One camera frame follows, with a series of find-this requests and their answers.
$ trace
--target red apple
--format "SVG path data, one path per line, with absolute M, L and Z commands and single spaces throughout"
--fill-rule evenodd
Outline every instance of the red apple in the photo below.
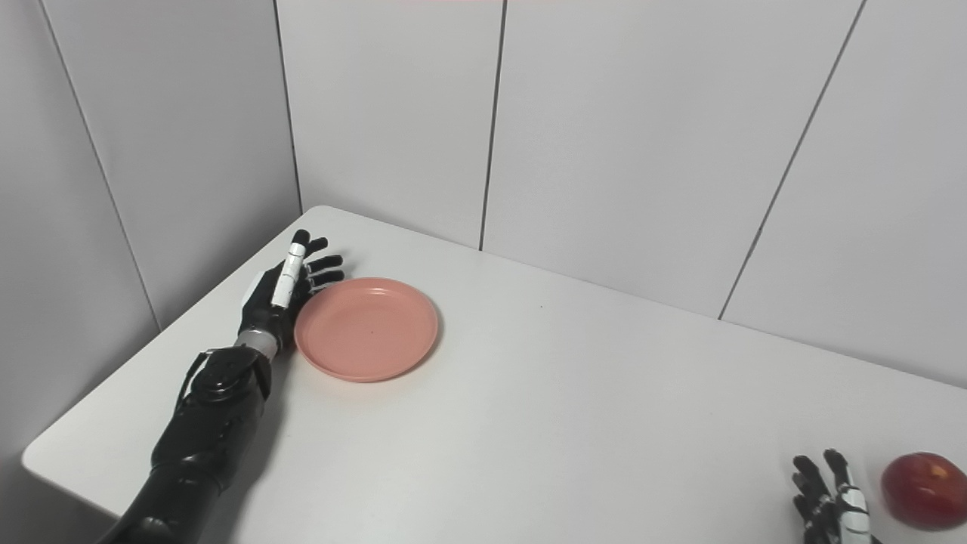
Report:
M 908 526 L 940 530 L 967 521 L 967 475 L 935 453 L 897 457 L 882 484 L 890 513 Z

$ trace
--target white paneling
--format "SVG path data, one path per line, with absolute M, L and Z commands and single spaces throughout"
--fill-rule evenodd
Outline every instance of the white paneling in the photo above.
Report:
M 168 324 L 299 215 L 272 2 L 44 1 Z
M 0 75 L 0 540 L 89 542 L 19 453 L 158 329 L 40 3 L 0 2 Z
M 866 6 L 725 318 L 967 386 L 965 28 Z
M 484 249 L 717 316 L 858 7 L 511 2 Z
M 501 3 L 279 0 L 306 208 L 476 247 Z

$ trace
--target robotic forearm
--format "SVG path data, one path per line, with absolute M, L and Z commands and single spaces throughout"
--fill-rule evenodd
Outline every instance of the robotic forearm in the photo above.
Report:
M 246 345 L 199 355 L 204 366 L 178 399 L 147 482 L 102 544 L 197 542 L 255 436 L 271 387 L 270 355 Z
M 300 230 L 289 257 L 261 276 L 243 307 L 235 346 L 192 363 L 174 415 L 151 455 L 131 506 L 98 544 L 194 544 L 216 500 L 232 485 L 272 390 L 271 362 L 291 346 L 292 323 L 324 285 L 340 281 L 340 256 L 303 265 L 325 238 Z

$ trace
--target tabletop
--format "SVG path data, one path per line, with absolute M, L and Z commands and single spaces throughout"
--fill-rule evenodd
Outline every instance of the tabletop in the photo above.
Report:
M 879 486 L 912 451 L 967 467 L 967 390 L 329 207 L 56 421 L 24 466 L 123 512 L 187 367 L 234 342 L 249 282 L 297 228 L 327 236 L 350 277 L 422 290 L 441 336 L 421 366 L 380 383 L 332 378 L 298 354 L 277 361 L 255 444 L 204 542 L 795 543 L 791 460 L 828 447 L 851 463 L 885 544 L 967 540 L 967 529 L 896 522 Z

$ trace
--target robotic hand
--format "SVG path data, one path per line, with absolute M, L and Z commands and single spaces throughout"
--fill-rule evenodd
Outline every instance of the robotic hand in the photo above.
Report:
M 881 544 L 870 533 L 866 497 L 854 485 L 846 459 L 834 449 L 826 450 L 823 457 L 833 471 L 832 493 L 815 463 L 805 455 L 793 459 L 798 472 L 792 481 L 801 493 L 793 503 L 806 523 L 804 544 Z
M 296 233 L 289 255 L 253 282 L 231 348 L 200 353 L 151 455 L 140 493 L 99 544 L 194 544 L 228 489 L 272 389 L 270 363 L 289 349 L 295 318 L 313 294 L 341 281 L 338 255 L 303 264 L 325 238 Z

